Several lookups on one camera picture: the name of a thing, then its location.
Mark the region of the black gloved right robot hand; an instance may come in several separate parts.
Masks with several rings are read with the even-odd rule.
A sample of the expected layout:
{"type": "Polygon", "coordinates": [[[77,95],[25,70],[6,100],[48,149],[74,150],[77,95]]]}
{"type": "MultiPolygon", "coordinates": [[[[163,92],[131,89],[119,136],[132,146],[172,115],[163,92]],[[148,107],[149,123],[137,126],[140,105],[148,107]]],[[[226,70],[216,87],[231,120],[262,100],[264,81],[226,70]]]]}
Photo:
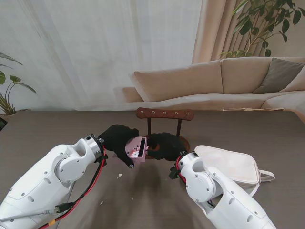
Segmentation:
{"type": "Polygon", "coordinates": [[[180,139],[170,133],[151,134],[147,143],[147,155],[156,160],[175,161],[181,152],[187,151],[180,139]]]}

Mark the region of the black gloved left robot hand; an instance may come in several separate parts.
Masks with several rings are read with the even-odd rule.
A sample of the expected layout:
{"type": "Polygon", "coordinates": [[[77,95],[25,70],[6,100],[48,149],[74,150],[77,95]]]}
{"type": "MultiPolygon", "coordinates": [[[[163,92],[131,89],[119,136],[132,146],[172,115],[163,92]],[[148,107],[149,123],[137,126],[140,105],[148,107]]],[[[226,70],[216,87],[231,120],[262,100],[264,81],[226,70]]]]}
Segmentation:
{"type": "Polygon", "coordinates": [[[98,137],[104,141],[106,150],[114,152],[117,157],[129,168],[134,167],[133,161],[127,156],[125,146],[130,139],[139,136],[138,129],[130,129],[127,126],[115,124],[101,133],[98,137]]]}

